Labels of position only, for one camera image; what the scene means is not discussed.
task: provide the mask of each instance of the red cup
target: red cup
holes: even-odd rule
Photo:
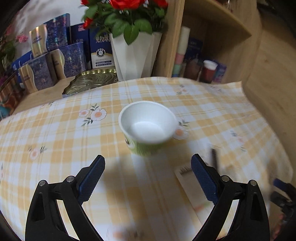
[[[205,82],[210,84],[214,78],[217,66],[218,66],[217,63],[210,60],[205,60],[204,66],[202,68],[202,72],[200,75],[200,82]]]

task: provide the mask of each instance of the table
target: table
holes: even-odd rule
[[[174,138],[145,158],[130,153],[118,125],[122,108],[139,100],[162,103],[179,120]],[[34,107],[0,122],[0,210],[24,239],[38,182],[61,182],[101,154],[106,169],[83,208],[104,240],[135,240],[135,232],[144,241],[192,240],[201,222],[174,169],[195,153],[206,156],[211,145],[220,148],[221,168],[235,168],[231,178],[238,182],[255,179],[266,200],[275,176],[286,182],[292,178],[282,145],[241,83],[144,78]],[[69,234],[76,237],[59,206]]]
[[[64,89],[70,84],[75,77],[69,77],[59,80],[55,86],[46,88],[32,94],[24,96],[13,114],[19,113],[30,108],[46,104],[55,100],[62,99]]]

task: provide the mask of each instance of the blue gripper pad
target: blue gripper pad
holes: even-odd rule
[[[207,200],[213,202],[214,205],[217,204],[218,198],[218,188],[211,178],[208,171],[205,169],[203,164],[198,159],[197,155],[193,155],[191,158],[191,168],[193,173],[195,174],[202,190],[207,198]]]
[[[286,192],[287,191],[287,184],[280,179],[274,179],[274,186],[281,189],[282,191]]]
[[[97,156],[94,165],[91,165],[91,169],[78,187],[79,194],[77,200],[80,205],[89,200],[104,170],[105,158]]]

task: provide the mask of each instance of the metal tray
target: metal tray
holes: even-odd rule
[[[78,74],[64,89],[63,97],[91,90],[118,81],[115,69],[93,69]]]

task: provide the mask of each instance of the wooden panel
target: wooden panel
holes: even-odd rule
[[[246,37],[251,36],[244,23],[215,0],[186,0],[184,12],[192,16],[199,15],[221,25],[232,26],[243,32]]]
[[[168,30],[162,35],[153,75],[171,77],[180,35],[185,0],[168,1],[166,21]]]
[[[234,14],[251,31],[245,35],[235,28],[217,23],[208,24],[203,56],[227,66],[223,83],[247,80],[253,69],[260,45],[262,25],[256,0],[233,1]]]
[[[30,108],[46,104],[55,100],[62,99],[64,89],[70,84],[75,77],[69,77],[60,80],[55,86],[46,88],[35,93],[25,96],[17,106],[13,114],[28,110]]]
[[[182,26],[190,28],[190,37],[205,41],[208,21],[199,17],[183,14]]]
[[[264,13],[262,22],[258,56],[243,90],[282,142],[296,185],[296,40],[280,18]]]

